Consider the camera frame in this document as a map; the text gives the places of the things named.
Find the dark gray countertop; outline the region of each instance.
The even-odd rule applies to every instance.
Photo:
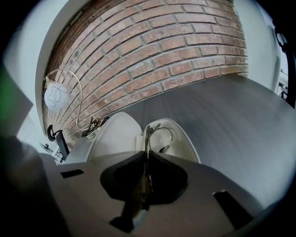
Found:
[[[123,110],[142,128],[170,118],[202,164],[245,188],[264,206],[281,198],[296,167],[296,112],[272,91],[227,75],[157,95]]]

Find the curved metal lamp arm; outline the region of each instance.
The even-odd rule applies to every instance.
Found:
[[[51,74],[53,74],[53,73],[55,73],[55,72],[57,72],[57,71],[67,71],[67,72],[71,73],[71,74],[76,78],[76,80],[78,81],[78,84],[79,84],[79,86],[80,86],[80,103],[79,103],[79,111],[78,111],[78,115],[77,115],[77,118],[76,118],[76,126],[77,126],[77,127],[79,128],[79,130],[81,130],[81,131],[87,131],[89,128],[87,128],[87,129],[82,129],[82,128],[80,128],[80,127],[78,126],[78,123],[79,123],[79,116],[80,116],[80,111],[81,111],[81,106],[82,106],[82,101],[83,101],[82,87],[81,87],[81,84],[80,84],[80,81],[79,81],[78,77],[77,77],[73,72],[71,72],[71,71],[68,70],[68,69],[55,69],[55,70],[51,71],[50,73],[48,73],[48,74],[46,75],[46,77],[44,77],[43,80],[46,80],[46,79],[49,80],[48,77],[49,77]]]

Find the black slot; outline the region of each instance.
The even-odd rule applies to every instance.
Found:
[[[253,220],[252,216],[227,191],[213,195],[236,230]]]
[[[76,175],[83,174],[84,172],[81,169],[76,169],[76,170],[71,170],[71,171],[66,171],[66,172],[61,172],[63,178],[70,178]]]

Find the white wall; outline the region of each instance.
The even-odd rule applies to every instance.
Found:
[[[33,103],[29,116],[37,132],[45,133],[42,115],[42,79],[53,46],[64,26],[88,0],[43,0],[27,16],[11,39],[4,65]]]
[[[39,153],[47,153],[39,143],[42,143],[43,145],[48,144],[51,150],[54,150],[57,147],[56,143],[49,141],[47,137],[38,133],[32,119],[29,116],[26,117],[20,127],[17,138],[21,142],[34,147]]]
[[[274,90],[278,80],[281,56],[273,27],[266,23],[255,0],[234,0],[234,6],[246,38],[248,77]]]
[[[257,6],[264,18],[264,21],[266,25],[271,26],[273,29],[275,28],[271,16],[267,13],[267,11],[259,4],[257,3]],[[279,44],[277,44],[277,50],[278,50],[278,56],[280,57],[280,68],[283,69],[284,73],[288,74],[288,62],[287,62],[287,56],[286,54],[282,51],[281,47]]]

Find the brick wall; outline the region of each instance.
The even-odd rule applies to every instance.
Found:
[[[90,18],[84,17],[87,12],[79,16],[72,24],[75,30],[69,29],[65,35],[76,34],[59,40],[49,63],[49,71],[67,68],[80,78],[84,95],[81,126],[91,117],[105,116],[175,87],[247,73],[244,33],[231,2],[111,2],[113,5],[97,7],[100,12],[88,14]],[[83,17],[87,24],[79,20]],[[77,33],[76,24],[82,22],[84,27]],[[71,146],[81,134],[75,125],[79,88],[65,72],[58,72],[55,79],[68,86],[72,101],[57,113],[44,107],[45,126],[62,129]]]

